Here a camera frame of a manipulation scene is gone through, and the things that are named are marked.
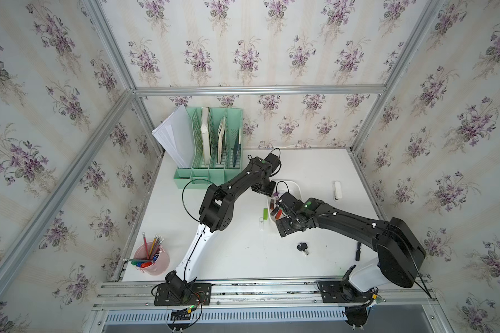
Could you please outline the white storage box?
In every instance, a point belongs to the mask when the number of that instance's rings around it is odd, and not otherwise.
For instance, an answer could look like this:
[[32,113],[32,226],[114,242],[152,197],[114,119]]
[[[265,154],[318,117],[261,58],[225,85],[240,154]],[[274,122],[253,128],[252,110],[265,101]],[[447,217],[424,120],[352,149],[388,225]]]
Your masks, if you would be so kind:
[[[275,191],[277,191],[279,193],[279,198],[273,197],[273,193],[275,193]],[[267,201],[266,201],[266,205],[267,205],[268,212],[269,212],[269,219],[272,222],[276,221],[275,215],[274,216],[270,215],[270,212],[274,208],[277,209],[277,212],[279,210],[282,210],[283,214],[282,214],[281,218],[286,217],[287,211],[280,207],[279,199],[287,192],[292,194],[293,197],[295,197],[297,200],[300,200],[300,201],[302,200],[301,189],[300,189],[300,186],[296,182],[291,181],[291,180],[278,180],[276,182],[276,187],[274,188],[274,190],[272,192],[272,197],[267,197]]]

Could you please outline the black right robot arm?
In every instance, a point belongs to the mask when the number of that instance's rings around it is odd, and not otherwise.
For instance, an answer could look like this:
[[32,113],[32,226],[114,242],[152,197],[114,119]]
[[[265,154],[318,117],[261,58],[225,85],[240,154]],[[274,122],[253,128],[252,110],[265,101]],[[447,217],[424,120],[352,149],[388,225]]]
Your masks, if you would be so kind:
[[406,289],[414,286],[426,252],[403,220],[370,219],[316,198],[303,202],[289,192],[277,205],[284,214],[276,222],[282,237],[319,228],[353,239],[377,254],[376,259],[348,270],[342,283],[348,289],[366,293],[390,283]]

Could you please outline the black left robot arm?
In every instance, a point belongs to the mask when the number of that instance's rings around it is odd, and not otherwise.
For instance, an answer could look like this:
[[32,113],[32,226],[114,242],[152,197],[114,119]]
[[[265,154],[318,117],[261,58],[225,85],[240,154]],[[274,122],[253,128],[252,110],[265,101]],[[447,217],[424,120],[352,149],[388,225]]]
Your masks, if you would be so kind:
[[172,274],[184,282],[194,280],[194,268],[216,232],[225,230],[233,220],[235,202],[247,190],[271,197],[276,182],[271,179],[281,169],[280,153],[270,152],[266,158],[251,157],[248,165],[228,182],[210,183],[199,209],[199,226],[180,264]]

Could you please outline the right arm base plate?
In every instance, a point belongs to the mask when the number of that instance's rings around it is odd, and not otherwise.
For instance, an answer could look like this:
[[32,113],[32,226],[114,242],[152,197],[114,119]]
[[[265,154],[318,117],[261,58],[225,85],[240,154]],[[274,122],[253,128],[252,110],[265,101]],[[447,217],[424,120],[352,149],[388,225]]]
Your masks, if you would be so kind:
[[371,302],[379,293],[378,287],[368,291],[358,291],[349,282],[319,281],[317,288],[323,303],[367,303]]

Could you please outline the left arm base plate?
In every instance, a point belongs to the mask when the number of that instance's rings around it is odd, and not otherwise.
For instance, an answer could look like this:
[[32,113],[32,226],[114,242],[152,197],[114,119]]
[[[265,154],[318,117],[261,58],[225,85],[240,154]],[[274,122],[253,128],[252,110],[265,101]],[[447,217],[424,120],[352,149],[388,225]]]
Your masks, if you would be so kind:
[[210,305],[212,287],[211,283],[193,283],[188,284],[179,293],[168,283],[161,283],[151,290],[151,294],[155,306]]

